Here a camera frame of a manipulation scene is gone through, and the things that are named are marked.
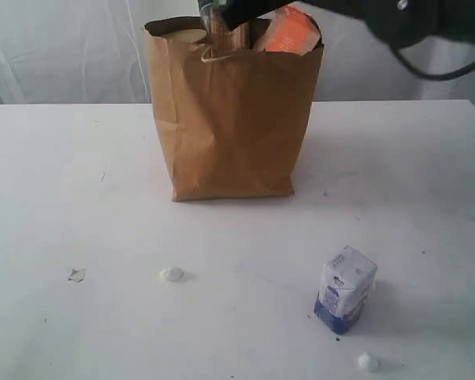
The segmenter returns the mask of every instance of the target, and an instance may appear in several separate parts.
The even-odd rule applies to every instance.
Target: orange package
[[[276,11],[275,19],[253,49],[304,55],[315,48],[320,38],[320,30],[307,14],[293,6],[284,6]]]

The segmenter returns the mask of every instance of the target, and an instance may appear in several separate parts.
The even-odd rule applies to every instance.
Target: white table
[[[172,203],[149,105],[0,106],[0,380],[475,379],[474,107],[315,104],[294,185]],[[345,245],[377,290],[338,342]]]

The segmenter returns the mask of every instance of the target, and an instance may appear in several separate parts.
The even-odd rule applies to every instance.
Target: brown paper bag
[[[253,44],[269,21],[249,23]],[[300,56],[162,38],[198,17],[145,25],[154,119],[173,200],[288,196],[323,45]]]

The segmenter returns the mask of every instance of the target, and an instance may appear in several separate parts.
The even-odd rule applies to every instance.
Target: white cotton ball
[[[374,356],[364,352],[358,359],[357,363],[362,370],[367,372],[375,372],[380,367],[380,362]]]
[[[160,272],[160,278],[167,281],[178,281],[181,279],[181,277],[183,277],[183,274],[183,269],[181,268],[165,268]]]

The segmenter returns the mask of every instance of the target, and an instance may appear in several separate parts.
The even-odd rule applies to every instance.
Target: small carton
[[[276,11],[266,33],[256,42],[255,51],[285,51],[304,55],[317,46],[320,30],[311,18],[293,6]]]
[[[377,269],[348,246],[324,264],[314,313],[336,334],[346,333],[359,318]]]

